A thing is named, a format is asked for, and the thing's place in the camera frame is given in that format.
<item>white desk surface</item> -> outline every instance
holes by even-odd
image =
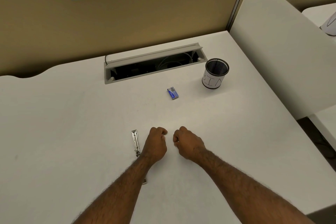
[[[305,9],[302,14],[320,27],[336,12],[336,3]],[[336,105],[309,116],[317,129],[336,150]]]
[[[143,146],[152,126],[168,130],[168,150],[149,171],[131,223],[239,223],[208,175],[174,148],[181,125],[304,213],[336,203],[336,173],[228,32],[113,57],[196,42],[230,65],[216,90],[202,85],[204,63],[108,85],[104,57],[0,77],[2,222],[71,223],[135,159],[131,130]]]

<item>person's left arm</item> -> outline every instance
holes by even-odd
[[[150,167],[167,151],[164,128],[151,128],[142,153],[73,224],[129,224]]]

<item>person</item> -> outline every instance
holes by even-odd
[[[147,172],[167,151],[166,134],[164,128],[151,128],[139,158],[73,224],[130,223]],[[212,178],[241,223],[313,223],[275,192],[207,150],[202,139],[187,128],[176,130],[173,142],[181,156]]]

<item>forearm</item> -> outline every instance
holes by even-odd
[[[140,156],[73,224],[128,224],[151,164]]]
[[[196,163],[222,192],[233,212],[244,223],[312,224],[303,213],[211,151],[202,150]]]

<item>person's right arm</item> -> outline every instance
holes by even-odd
[[[288,201],[207,150],[185,127],[175,131],[173,141],[181,156],[208,173],[241,223],[313,224]]]

